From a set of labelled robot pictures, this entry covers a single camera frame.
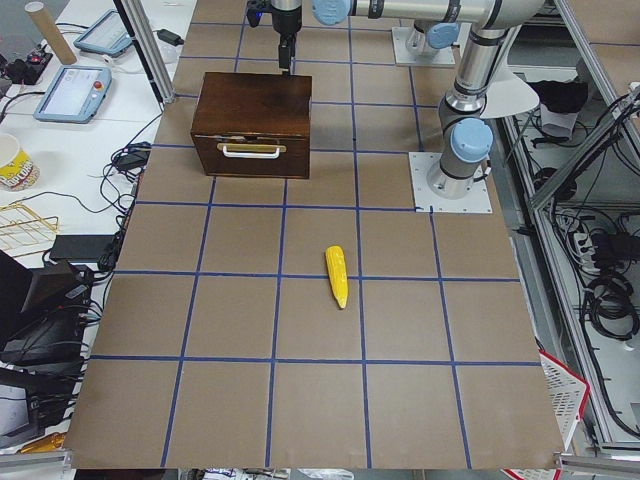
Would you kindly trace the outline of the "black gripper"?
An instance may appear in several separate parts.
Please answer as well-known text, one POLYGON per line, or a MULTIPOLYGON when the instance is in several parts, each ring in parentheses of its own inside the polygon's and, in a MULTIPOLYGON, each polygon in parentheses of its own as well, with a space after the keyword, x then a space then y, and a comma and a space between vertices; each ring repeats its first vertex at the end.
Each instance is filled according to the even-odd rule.
POLYGON ((302 26, 301 0, 271 0, 272 24, 280 36, 278 44, 278 65, 283 75, 291 69, 291 45, 289 35, 297 34, 302 26))

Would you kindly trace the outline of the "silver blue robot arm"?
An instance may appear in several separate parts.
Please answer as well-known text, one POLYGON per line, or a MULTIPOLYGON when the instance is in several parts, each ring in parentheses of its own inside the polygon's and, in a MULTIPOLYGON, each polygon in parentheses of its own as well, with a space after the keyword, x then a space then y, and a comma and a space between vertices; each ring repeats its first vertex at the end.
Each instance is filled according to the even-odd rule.
POLYGON ((509 51, 507 37, 542 5, 541 1, 314 1, 312 11, 327 26, 349 16, 471 25, 453 87, 439 107, 444 151, 435 168, 436 176, 462 182, 473 178, 491 150, 492 132, 480 116, 495 70, 509 51))

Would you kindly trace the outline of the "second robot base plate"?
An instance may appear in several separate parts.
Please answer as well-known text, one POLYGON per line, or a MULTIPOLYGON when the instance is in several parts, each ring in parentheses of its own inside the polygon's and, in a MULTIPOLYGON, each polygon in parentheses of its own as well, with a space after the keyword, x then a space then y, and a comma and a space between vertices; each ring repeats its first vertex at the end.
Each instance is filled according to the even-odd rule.
POLYGON ((401 66, 452 68, 452 45, 459 35, 456 23, 428 24, 423 31, 415 26, 393 27, 395 63, 401 66))

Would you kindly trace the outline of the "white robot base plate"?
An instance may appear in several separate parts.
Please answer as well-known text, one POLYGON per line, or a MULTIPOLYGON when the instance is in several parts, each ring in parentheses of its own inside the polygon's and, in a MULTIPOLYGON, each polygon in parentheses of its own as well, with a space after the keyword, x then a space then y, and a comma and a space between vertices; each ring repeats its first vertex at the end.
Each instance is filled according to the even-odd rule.
POLYGON ((491 214, 492 206, 480 166, 467 180, 447 177, 439 152, 410 152, 415 210, 424 213, 491 214))

